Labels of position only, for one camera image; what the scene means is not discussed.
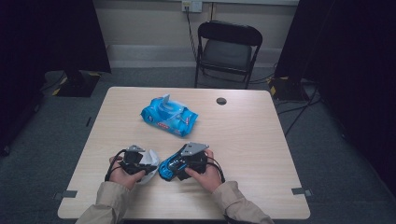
beige sleeve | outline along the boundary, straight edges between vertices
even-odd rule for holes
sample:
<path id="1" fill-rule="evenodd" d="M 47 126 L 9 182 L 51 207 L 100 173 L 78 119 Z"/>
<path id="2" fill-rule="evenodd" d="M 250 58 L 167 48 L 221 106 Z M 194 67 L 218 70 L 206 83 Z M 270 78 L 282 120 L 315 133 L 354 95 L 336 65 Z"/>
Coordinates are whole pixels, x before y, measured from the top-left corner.
<path id="1" fill-rule="evenodd" d="M 212 197 L 223 214 L 231 219 L 261 224 L 274 223 L 256 204 L 245 198 L 235 181 L 220 185 Z"/>
<path id="2" fill-rule="evenodd" d="M 126 212 L 129 192 L 117 183 L 103 182 L 97 193 L 96 204 L 91 205 L 82 214 L 77 224 L 119 223 Z"/>

wet wipes package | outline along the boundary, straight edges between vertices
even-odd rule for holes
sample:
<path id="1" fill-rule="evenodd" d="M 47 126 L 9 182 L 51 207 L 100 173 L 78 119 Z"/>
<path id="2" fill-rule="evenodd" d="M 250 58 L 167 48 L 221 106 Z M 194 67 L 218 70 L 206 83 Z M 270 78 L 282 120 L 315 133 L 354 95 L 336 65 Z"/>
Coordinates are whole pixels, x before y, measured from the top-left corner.
<path id="1" fill-rule="evenodd" d="M 183 137 L 191 132 L 198 115 L 169 97 L 166 94 L 152 99 L 140 115 L 146 123 Z"/>

wall outlet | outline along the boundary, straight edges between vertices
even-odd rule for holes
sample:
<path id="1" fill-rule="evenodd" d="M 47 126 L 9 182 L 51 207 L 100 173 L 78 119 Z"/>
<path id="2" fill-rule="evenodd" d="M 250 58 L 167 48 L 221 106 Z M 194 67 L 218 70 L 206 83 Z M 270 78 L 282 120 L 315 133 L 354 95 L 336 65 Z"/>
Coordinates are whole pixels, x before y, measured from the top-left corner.
<path id="1" fill-rule="evenodd" d="M 182 1 L 181 11 L 186 11 L 186 7 L 189 9 L 189 12 L 202 12 L 201 1 Z"/>
<path id="2" fill-rule="evenodd" d="M 187 11 L 186 7 L 189 9 L 189 12 L 192 12 L 191 1 L 181 1 L 181 11 Z"/>

chair back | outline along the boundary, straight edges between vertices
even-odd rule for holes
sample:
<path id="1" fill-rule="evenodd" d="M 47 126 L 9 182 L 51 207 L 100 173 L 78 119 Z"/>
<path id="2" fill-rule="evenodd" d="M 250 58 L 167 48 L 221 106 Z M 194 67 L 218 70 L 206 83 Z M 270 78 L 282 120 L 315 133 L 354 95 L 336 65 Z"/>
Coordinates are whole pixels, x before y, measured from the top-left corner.
<path id="1" fill-rule="evenodd" d="M 207 21 L 198 27 L 198 39 L 213 39 L 260 47 L 262 34 L 254 27 L 225 21 Z"/>

hand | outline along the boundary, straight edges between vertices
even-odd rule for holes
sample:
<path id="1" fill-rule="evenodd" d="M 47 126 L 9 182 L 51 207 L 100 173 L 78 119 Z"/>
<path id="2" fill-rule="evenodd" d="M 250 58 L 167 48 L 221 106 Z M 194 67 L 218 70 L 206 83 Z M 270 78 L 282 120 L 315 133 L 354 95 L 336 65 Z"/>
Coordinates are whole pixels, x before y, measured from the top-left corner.
<path id="1" fill-rule="evenodd" d="M 137 174 L 128 175 L 128 173 L 126 173 L 122 168 L 118 168 L 118 167 L 120 167 L 120 164 L 118 163 L 118 161 L 121 161 L 121 160 L 122 160 L 122 157 L 118 156 L 117 161 L 114 162 L 113 167 L 111 168 L 111 169 L 113 169 L 113 172 L 110 175 L 109 181 L 121 184 L 128 190 L 131 190 L 134 188 L 134 184 L 138 180 L 143 178 L 143 176 L 145 176 L 146 171 L 143 170 Z"/>
<path id="2" fill-rule="evenodd" d="M 207 157 L 214 159 L 213 151 L 206 149 L 205 153 Z M 208 190 L 211 193 L 213 193 L 213 191 L 215 191 L 215 189 L 222 184 L 218 169 L 216 169 L 216 167 L 212 165 L 208 164 L 206 166 L 206 171 L 201 175 L 198 174 L 196 171 L 192 170 L 191 168 L 186 168 L 185 171 L 192 178 L 196 179 L 204 189 Z"/>

